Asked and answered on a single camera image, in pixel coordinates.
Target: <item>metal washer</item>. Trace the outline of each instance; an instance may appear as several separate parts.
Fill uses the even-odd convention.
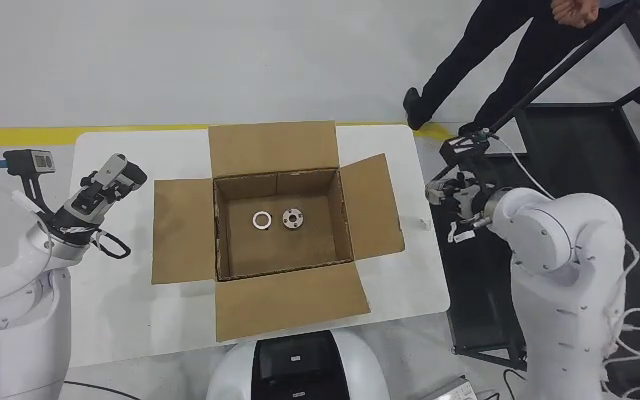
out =
[[[282,214],[282,223],[288,229],[298,229],[302,226],[304,222],[304,216],[302,215],[302,211],[297,208],[290,208]]]
[[[258,217],[261,215],[267,217],[267,223],[264,225],[258,224]],[[257,213],[253,214],[253,226],[260,229],[261,231],[269,229],[269,227],[271,226],[271,214],[266,211],[258,211]]]

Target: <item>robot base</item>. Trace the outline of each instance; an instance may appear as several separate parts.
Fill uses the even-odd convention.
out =
[[[207,394],[207,400],[287,397],[389,400],[389,390],[369,345],[335,330],[239,344],[213,373]]]

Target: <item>black trousers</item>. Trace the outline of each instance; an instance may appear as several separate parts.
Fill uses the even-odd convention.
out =
[[[478,127],[491,126],[622,6],[601,9],[596,22],[577,29],[553,19],[551,0],[482,0],[456,48],[424,86],[424,113],[432,115],[472,69],[533,18],[504,80],[474,119]]]

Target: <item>cardboard box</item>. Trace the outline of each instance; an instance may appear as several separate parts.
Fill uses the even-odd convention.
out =
[[[355,261],[404,250],[384,154],[340,168],[333,122],[214,126],[209,143],[212,179],[155,182],[152,283],[215,279],[218,341],[368,313]]]

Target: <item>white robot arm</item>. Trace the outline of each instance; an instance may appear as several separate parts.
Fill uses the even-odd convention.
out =
[[[616,350],[624,315],[628,271],[620,214],[593,194],[553,199],[504,142],[547,196],[497,189],[475,167],[494,136],[485,130],[445,142],[445,161],[470,171],[432,181],[427,198],[458,213],[450,241],[472,238],[486,226],[513,251],[512,300],[527,350],[525,399],[600,400],[603,361]]]
[[[14,193],[14,199],[37,212],[39,222],[20,238],[15,262],[0,267],[0,399],[58,398],[71,356],[67,267],[82,260],[90,243],[115,258],[129,254],[122,242],[99,226],[115,201],[146,181],[135,164],[116,154],[100,171],[84,178],[82,188],[54,214],[37,185],[37,175],[43,172],[37,170],[36,157],[47,157],[46,153],[19,150],[4,154],[9,174],[21,176],[23,183],[32,180],[25,183],[28,197]],[[53,172],[52,166],[50,162],[47,172]],[[112,238],[124,254],[111,253],[94,234]]]

